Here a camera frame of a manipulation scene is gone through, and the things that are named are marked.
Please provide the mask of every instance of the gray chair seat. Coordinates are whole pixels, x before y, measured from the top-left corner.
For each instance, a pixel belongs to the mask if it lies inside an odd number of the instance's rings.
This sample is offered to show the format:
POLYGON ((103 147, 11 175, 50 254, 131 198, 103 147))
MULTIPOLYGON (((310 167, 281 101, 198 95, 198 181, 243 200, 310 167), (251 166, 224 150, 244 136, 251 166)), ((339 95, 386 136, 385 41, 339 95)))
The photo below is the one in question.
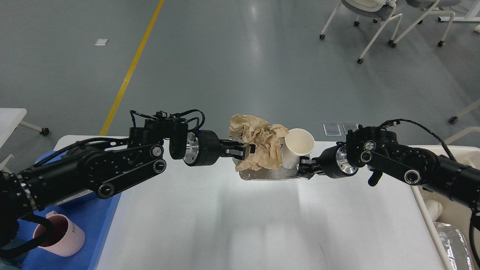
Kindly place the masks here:
MULTIPOLYGON (((462 0, 440 0, 437 7, 452 7, 459 5, 462 0)), ((414 8, 427 9, 435 3, 435 0, 407 0, 407 4, 414 8)))
POLYGON ((393 7, 391 6, 388 6, 388 5, 385 5, 383 6, 381 9, 379 9, 378 11, 375 11, 375 12, 368 12, 368 11, 364 11, 364 10, 361 10, 361 9, 358 9, 352 5, 350 5, 349 3, 347 3, 347 1, 345 0, 341 0, 342 1, 342 4, 348 8, 349 10, 353 11, 354 13, 358 14, 358 15, 361 15, 361 16, 365 16, 365 17, 369 17, 369 18, 373 18, 373 19, 378 19, 380 18, 382 21, 385 21, 388 19, 388 17, 390 16, 390 14, 392 14, 392 11, 393 11, 393 7))

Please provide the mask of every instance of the crumpled brown paper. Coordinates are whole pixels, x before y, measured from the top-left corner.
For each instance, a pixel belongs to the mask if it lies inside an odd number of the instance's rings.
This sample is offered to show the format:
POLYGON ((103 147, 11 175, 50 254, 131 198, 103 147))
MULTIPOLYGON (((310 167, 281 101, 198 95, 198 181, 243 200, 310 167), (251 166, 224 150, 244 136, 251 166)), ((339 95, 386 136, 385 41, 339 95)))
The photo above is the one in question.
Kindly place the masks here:
POLYGON ((238 137, 246 144, 255 144, 255 153, 250 154, 235 167, 235 171, 261 168, 279 169, 282 165, 280 142, 288 134, 288 129, 280 124, 272 126, 261 118, 235 114, 230 119, 230 137, 238 137))

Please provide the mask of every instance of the chair leg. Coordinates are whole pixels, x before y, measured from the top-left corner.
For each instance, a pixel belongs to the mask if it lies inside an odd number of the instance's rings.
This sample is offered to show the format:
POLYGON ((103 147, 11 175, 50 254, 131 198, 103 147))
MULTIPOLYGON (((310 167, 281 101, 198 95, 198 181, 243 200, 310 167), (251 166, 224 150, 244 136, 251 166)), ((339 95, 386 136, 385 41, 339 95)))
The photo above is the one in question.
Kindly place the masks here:
POLYGON ((377 33, 375 33, 375 35, 373 36, 372 40, 370 40, 370 43, 367 45, 367 47, 365 48, 365 50, 363 50, 363 53, 361 53, 359 59, 357 60, 357 63, 361 63, 363 62, 362 59, 363 59, 363 56, 365 56, 365 54, 367 53, 368 49, 370 49, 370 46, 372 46, 372 44, 375 42, 375 40, 377 39, 378 35, 380 34, 380 32, 385 28, 385 25, 387 25, 387 22, 388 21, 385 21, 385 22, 382 22, 382 25, 380 26, 380 28, 378 29, 377 33))
POLYGON ((397 14, 391 17, 388 21, 393 21, 394 19, 398 18, 398 22, 396 23, 395 30, 393 31, 392 37, 390 38, 391 41, 395 39, 396 32, 398 30, 398 26, 400 25, 400 21, 402 21, 402 14, 397 14))
POLYGON ((445 28, 444 35, 442 36, 442 39, 440 39, 439 42, 439 47, 440 43, 445 42, 445 38, 447 37, 448 31, 450 30, 450 27, 452 26, 453 20, 455 19, 455 11, 453 10, 438 10, 438 11, 432 11, 430 12, 432 15, 450 15, 450 20, 448 20, 447 27, 445 28))
POLYGON ((468 107, 466 107, 465 109, 461 110, 459 113, 457 113, 456 115, 450 117, 450 119, 448 120, 448 122, 450 124, 454 124, 460 117, 464 116, 465 114, 467 114, 469 111, 475 109, 476 107, 479 107, 480 106, 480 99, 473 102, 472 104, 470 104, 468 107))
POLYGON ((353 22, 353 26, 359 26, 360 25, 359 19, 360 19, 360 15, 358 15, 357 18, 355 19, 355 21, 353 22))
POLYGON ((332 15, 330 15, 330 18, 328 18, 328 21, 327 23, 325 24, 324 28, 322 29, 322 32, 320 35, 324 35, 325 34, 325 31, 327 30, 327 27, 328 25, 330 24, 330 22, 332 21, 333 17, 335 16, 336 12, 338 11, 338 8, 340 7, 340 5, 342 5, 342 3, 338 3, 338 5, 335 7, 335 9, 333 10, 332 12, 332 15))
POLYGON ((436 0, 435 3, 433 3, 432 6, 430 6, 426 11, 424 11, 420 17, 415 20, 407 29, 405 29, 405 31, 403 31, 402 34, 400 34, 395 40, 394 42, 392 43, 392 47, 395 47, 395 45, 406 35, 408 34, 408 32, 410 32, 410 30, 412 30, 421 20, 423 20, 423 18, 425 18, 425 16, 427 16, 428 14, 431 14, 435 7, 437 6, 438 2, 440 0, 436 0))
POLYGON ((471 127, 462 129, 458 133, 455 133, 452 136, 448 137, 446 140, 444 140, 444 142, 446 145, 449 145, 471 132, 480 132, 480 126, 471 126, 471 127))
POLYGON ((440 39, 441 41, 445 41, 448 31, 450 30, 450 27, 452 26, 454 19, 455 19, 455 11, 452 10, 450 11, 450 20, 448 20, 448 24, 447 24, 447 27, 445 28, 444 35, 442 36, 442 39, 440 39))

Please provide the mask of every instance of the black cable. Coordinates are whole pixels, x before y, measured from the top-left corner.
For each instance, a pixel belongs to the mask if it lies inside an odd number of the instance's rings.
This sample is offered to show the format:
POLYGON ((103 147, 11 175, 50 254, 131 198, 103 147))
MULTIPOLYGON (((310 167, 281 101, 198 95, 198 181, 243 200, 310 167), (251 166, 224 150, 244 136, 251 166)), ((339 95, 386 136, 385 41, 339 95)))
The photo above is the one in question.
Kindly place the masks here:
POLYGON ((468 228, 468 240, 470 241, 470 247, 472 248, 472 254, 473 257, 475 258, 475 262, 477 263, 478 266, 480 266, 480 258, 479 255, 477 254, 477 249, 475 247, 475 239, 473 237, 473 218, 475 217, 476 212, 472 211, 472 216, 470 218, 470 226, 468 228))
POLYGON ((47 157, 43 158, 42 160, 40 160, 39 162, 33 164, 33 167, 38 167, 38 166, 41 166, 47 162, 49 162, 50 160, 52 160, 53 158, 57 157, 58 155, 60 155, 61 153, 63 152, 66 152, 70 149, 73 149, 77 146, 82 146, 82 145, 85 145, 86 143, 91 143, 91 142, 121 142, 123 141, 124 139, 116 139, 116 138, 101 138, 101 137, 96 137, 96 138, 90 138, 90 139, 86 139, 86 140, 83 140, 83 141, 78 141, 74 144, 71 144, 71 145, 68 145, 60 150, 57 150, 55 151, 54 153, 51 153, 50 155, 48 155, 47 157))
POLYGON ((132 117, 133 127, 137 127, 137 123, 136 123, 136 121, 135 121, 135 115, 138 115, 138 116, 140 116, 140 117, 147 118, 147 119, 158 120, 158 118, 155 117, 155 116, 151 116, 151 115, 146 115, 146 114, 143 114, 143 113, 139 113, 139 112, 137 112, 136 110, 130 110, 130 116, 132 117))
POLYGON ((412 120, 409 120, 409 119, 403 119, 403 118, 399 118, 399 119, 393 119, 393 120, 387 120, 385 122, 383 122, 380 127, 391 127, 393 125, 395 125, 395 122, 400 122, 400 121, 404 121, 404 122, 408 122, 408 123, 412 123, 414 125, 417 125, 419 127, 421 127, 422 129, 424 129, 426 132, 430 133, 431 135, 433 135, 433 137, 435 137, 435 139, 437 139, 440 144, 442 144, 442 147, 443 149, 445 150, 445 152, 447 153, 448 157, 453 160, 453 161, 456 161, 455 157, 453 156, 452 152, 450 152, 450 149, 448 149, 448 146, 447 144, 435 133, 433 133, 432 131, 430 131, 430 129, 424 127, 423 125, 415 122, 415 121, 412 121, 412 120))
POLYGON ((196 120, 196 121, 197 121, 197 124, 196 124, 195 127, 193 127, 192 129, 189 129, 188 132, 192 132, 192 131, 198 130, 198 129, 196 129, 196 127, 199 126, 199 122, 200 122, 200 118, 198 118, 198 117, 193 117, 193 118, 187 120, 187 121, 185 122, 185 124, 188 124, 188 123, 192 122, 193 120, 196 120))
POLYGON ((189 132, 191 132, 191 131, 199 130, 199 129, 204 125, 204 123, 205 123, 205 114, 204 114, 201 110, 193 109, 193 110, 186 110, 186 111, 180 112, 180 113, 175 113, 174 115, 175 115, 176 117, 182 117, 182 116, 185 116, 185 115, 187 115, 187 114, 191 114, 192 112, 196 112, 196 111, 199 112, 199 113, 202 115, 202 120, 201 120, 200 123, 197 122, 196 126, 189 130, 189 132))
POLYGON ((30 214, 28 216, 25 216, 22 218, 25 221, 28 222, 33 222, 37 224, 41 224, 45 227, 45 232, 43 232, 41 235, 28 240, 26 243, 23 243, 17 247, 11 248, 11 249, 0 249, 0 257, 3 258, 15 258, 29 250, 32 250, 36 248, 37 246, 41 245, 43 242, 45 242, 47 239, 50 238, 50 236, 53 234, 53 224, 51 221, 44 217, 36 216, 34 214, 30 214))

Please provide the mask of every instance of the robotic arm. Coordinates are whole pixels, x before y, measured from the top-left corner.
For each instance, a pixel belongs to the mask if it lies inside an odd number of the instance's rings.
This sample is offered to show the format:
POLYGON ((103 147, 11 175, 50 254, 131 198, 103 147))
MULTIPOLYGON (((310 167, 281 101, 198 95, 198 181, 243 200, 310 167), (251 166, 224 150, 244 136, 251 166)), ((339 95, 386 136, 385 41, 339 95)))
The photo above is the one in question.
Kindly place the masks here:
POLYGON ((341 178, 352 176, 367 165, 372 171, 370 186, 377 185, 386 173, 408 185, 421 185, 427 191, 437 192, 472 211, 480 211, 480 170, 426 149, 400 145, 396 134, 387 131, 388 126, 360 125, 356 131, 349 130, 345 143, 337 143, 312 160, 303 157, 299 170, 341 178))
POLYGON ((169 140, 170 156, 188 166, 214 164, 219 157, 244 160, 255 152, 255 145, 222 140, 210 130, 201 130, 204 114, 199 110, 169 114, 158 111, 144 115, 130 111, 133 127, 127 138, 92 138, 76 142, 44 158, 19 173, 0 178, 0 246, 9 243, 19 228, 18 219, 42 224, 47 231, 29 242, 0 250, 0 257, 14 258, 49 238, 53 225, 35 216, 35 210, 64 200, 86 189, 106 199, 165 171, 164 140, 169 140), (183 118, 198 112, 202 118, 183 118), (135 115, 146 118, 137 127, 135 115), (189 123, 196 121, 189 129, 189 123), (121 150, 109 148, 127 146, 121 150), (47 164, 67 152, 62 159, 47 164))

